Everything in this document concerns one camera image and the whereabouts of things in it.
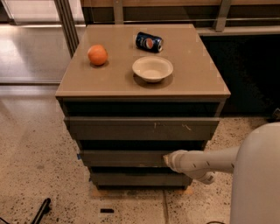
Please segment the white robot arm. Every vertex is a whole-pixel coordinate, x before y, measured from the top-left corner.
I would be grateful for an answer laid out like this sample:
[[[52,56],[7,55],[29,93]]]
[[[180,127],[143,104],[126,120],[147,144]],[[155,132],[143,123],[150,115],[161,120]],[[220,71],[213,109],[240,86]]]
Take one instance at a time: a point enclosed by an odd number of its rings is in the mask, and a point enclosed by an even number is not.
[[[233,175],[230,224],[280,224],[280,122],[250,132],[224,150],[176,150],[164,155],[173,171],[203,184],[216,172]]]

